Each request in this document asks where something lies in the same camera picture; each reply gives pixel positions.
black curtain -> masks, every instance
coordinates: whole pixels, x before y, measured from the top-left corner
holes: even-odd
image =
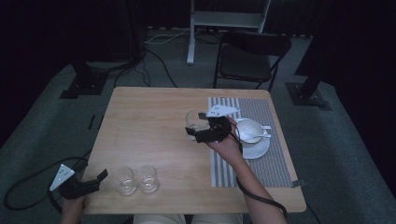
[[[334,85],[393,195],[395,11],[394,1],[333,0],[296,72]]]

black chair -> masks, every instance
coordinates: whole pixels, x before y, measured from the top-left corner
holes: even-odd
[[[218,78],[249,82],[263,82],[271,79],[271,91],[279,62],[291,48],[290,39],[283,35],[264,35],[248,31],[231,30],[219,40],[219,53],[213,88]],[[270,63],[270,56],[276,60]]]

glass cup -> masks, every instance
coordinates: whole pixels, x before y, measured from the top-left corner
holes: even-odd
[[[134,172],[127,166],[121,166],[111,171],[109,177],[111,185],[123,195],[130,195],[137,188]]]
[[[160,185],[157,177],[157,170],[152,165],[143,165],[140,167],[138,170],[138,177],[139,187],[145,193],[154,192]]]
[[[194,129],[196,132],[209,129],[206,112],[202,109],[193,109],[186,115],[186,128]],[[195,136],[189,135],[189,139],[195,141]]]

hand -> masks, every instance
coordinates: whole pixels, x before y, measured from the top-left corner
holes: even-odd
[[[88,198],[86,196],[71,200],[63,198],[61,223],[79,223],[82,217],[82,210],[87,204]]]
[[[232,134],[237,137],[235,134],[235,126],[236,122],[232,118],[227,118],[231,122]],[[206,143],[209,147],[213,148],[216,152],[220,154],[220,156],[230,163],[232,167],[234,167],[240,161],[245,161],[242,157],[242,153],[239,150],[239,143],[236,141],[234,137],[230,134],[223,139],[221,142],[210,142]]]

leg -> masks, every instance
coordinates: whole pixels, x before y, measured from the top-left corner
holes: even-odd
[[[191,224],[242,224],[242,214],[200,214],[194,215]]]
[[[134,224],[186,224],[183,215],[134,215]]]

